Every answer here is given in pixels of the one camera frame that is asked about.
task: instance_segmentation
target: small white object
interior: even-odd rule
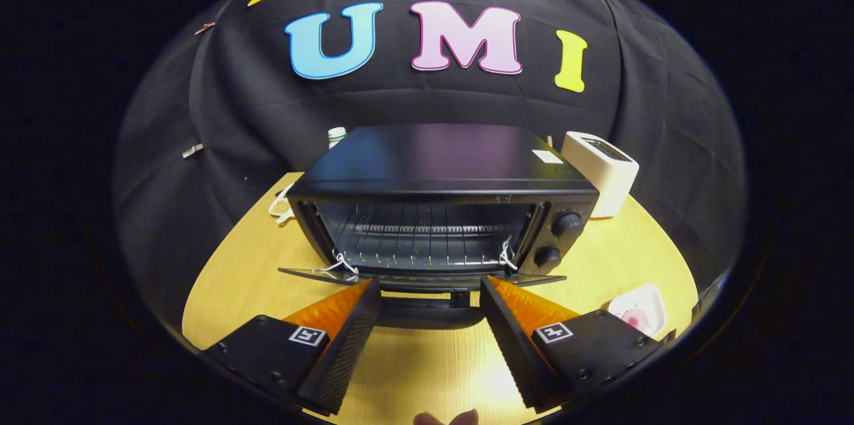
[[[516,265],[514,265],[514,264],[510,261],[510,260],[512,260],[512,258],[509,258],[509,257],[507,256],[507,251],[510,251],[510,253],[512,253],[512,255],[513,255],[513,258],[515,258],[515,257],[516,257],[516,252],[514,252],[514,251],[513,251],[513,249],[510,247],[510,240],[511,240],[512,238],[513,238],[513,236],[508,236],[508,237],[507,237],[507,240],[504,240],[504,243],[502,243],[502,244],[501,244],[501,253],[500,253],[500,255],[499,255],[498,263],[499,263],[499,264],[502,264],[502,265],[504,265],[504,264],[509,265],[509,266],[510,266],[510,268],[512,268],[513,270],[519,270],[519,269],[516,267]]]
[[[649,337],[655,337],[667,324],[665,301],[658,286],[647,283],[610,301],[608,312]]]
[[[347,128],[345,127],[334,127],[328,132],[329,136],[329,148],[332,149],[333,146],[338,145],[338,142],[344,139],[347,136]]]
[[[201,149],[205,149],[205,145],[202,145],[201,143],[198,145],[193,145],[193,146],[190,146],[190,148],[187,149],[187,151],[185,151],[184,153],[181,153],[181,155],[182,155],[183,159],[186,160],[193,153],[195,153],[197,151],[201,151]]]
[[[347,260],[344,258],[344,254],[338,253],[338,255],[335,257],[335,259],[338,260],[338,263],[335,263],[332,266],[326,267],[324,269],[319,269],[318,271],[329,271],[329,270],[334,269],[335,267],[338,267],[340,265],[344,265],[344,267],[347,270],[350,270],[350,272],[352,272],[354,275],[359,275],[359,269],[357,269],[355,267],[351,267],[350,264],[347,263]]]
[[[288,202],[288,199],[286,197],[286,195],[288,194],[288,190],[290,190],[291,187],[293,187],[293,183],[287,185],[287,187],[285,187],[284,190],[282,190],[281,193],[278,194],[278,197],[276,197],[274,202],[270,203],[270,208],[268,209],[268,212],[270,213],[270,215],[278,216],[278,219],[276,220],[277,224],[283,224],[289,218],[294,217],[294,209],[291,208],[290,203]]]
[[[531,149],[531,151],[534,152],[534,155],[540,157],[540,160],[542,160],[543,163],[555,163],[558,165],[564,163],[560,160],[560,158],[557,157],[557,155],[555,155],[548,149]]]
[[[620,212],[640,166],[621,149],[588,133],[566,132],[560,154],[598,190],[590,218],[609,218]]]

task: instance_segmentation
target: pink letter m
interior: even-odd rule
[[[489,7],[471,27],[460,13],[443,1],[421,1],[409,8],[421,16],[421,52],[412,58],[412,67],[421,70],[445,69],[451,60],[442,54],[442,39],[461,67],[469,67],[486,43],[486,53],[478,61],[481,69],[516,75],[522,64],[516,60],[516,22],[519,14],[510,9]]]

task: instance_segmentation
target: blue letter u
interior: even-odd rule
[[[350,17],[352,42],[350,50],[337,57],[327,57],[320,49],[320,29],[329,13],[315,13],[291,21],[284,27],[290,35],[290,64],[297,75],[309,79],[326,79],[347,75],[371,59],[374,43],[374,15],[382,3],[359,3],[342,9]]]

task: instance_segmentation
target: wooden table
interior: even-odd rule
[[[210,347],[258,314],[284,318],[344,288],[277,271],[323,265],[295,220],[278,227],[268,213],[275,191],[300,175],[287,173],[271,187],[199,274],[183,312],[183,334],[196,347]],[[673,328],[681,334],[697,302],[685,260],[632,197],[615,218],[589,221],[552,275],[567,279],[527,289],[579,313],[600,309],[644,283],[655,284],[667,310],[667,324],[656,339]],[[472,293],[473,304],[478,295]],[[464,330],[374,328],[341,412],[323,419],[409,425],[412,417],[427,410],[447,423],[472,408],[478,409],[484,425],[523,423],[545,415],[522,404],[486,320]]]

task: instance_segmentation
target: bottle cap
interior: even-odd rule
[[[329,130],[329,139],[342,139],[347,136],[347,128],[345,127],[334,127]]]

